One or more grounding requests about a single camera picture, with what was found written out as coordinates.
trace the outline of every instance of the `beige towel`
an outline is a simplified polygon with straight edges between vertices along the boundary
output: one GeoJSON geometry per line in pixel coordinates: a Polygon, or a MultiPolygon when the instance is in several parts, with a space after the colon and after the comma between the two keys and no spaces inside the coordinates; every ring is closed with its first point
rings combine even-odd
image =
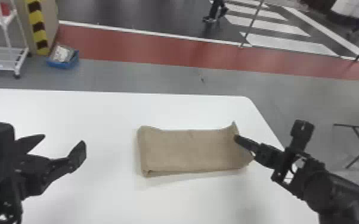
{"type": "Polygon", "coordinates": [[[235,122],[218,130],[160,130],[141,126],[138,143],[144,176],[239,169],[253,160],[234,142],[235,122]]]}

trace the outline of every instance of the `blue basket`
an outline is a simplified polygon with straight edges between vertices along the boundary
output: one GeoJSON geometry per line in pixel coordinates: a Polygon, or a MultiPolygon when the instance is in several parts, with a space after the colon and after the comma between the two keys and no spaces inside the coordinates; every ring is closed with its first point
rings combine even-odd
{"type": "Polygon", "coordinates": [[[55,67],[55,68],[59,68],[59,69],[70,69],[70,68],[74,67],[74,65],[76,64],[78,59],[79,59],[79,51],[75,50],[74,55],[69,62],[51,61],[50,58],[48,58],[47,64],[50,67],[55,67]]]}

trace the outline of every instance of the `shoe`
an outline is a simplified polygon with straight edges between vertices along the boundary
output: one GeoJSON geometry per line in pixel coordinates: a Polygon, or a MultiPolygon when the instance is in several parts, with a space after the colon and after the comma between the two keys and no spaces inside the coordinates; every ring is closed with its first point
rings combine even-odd
{"type": "Polygon", "coordinates": [[[210,17],[204,17],[203,18],[203,21],[205,22],[205,23],[215,23],[216,22],[216,19],[215,18],[210,18],[210,17]]]}
{"type": "Polygon", "coordinates": [[[218,18],[221,18],[221,17],[225,16],[227,12],[228,12],[227,7],[221,8],[220,15],[218,15],[218,18]]]}

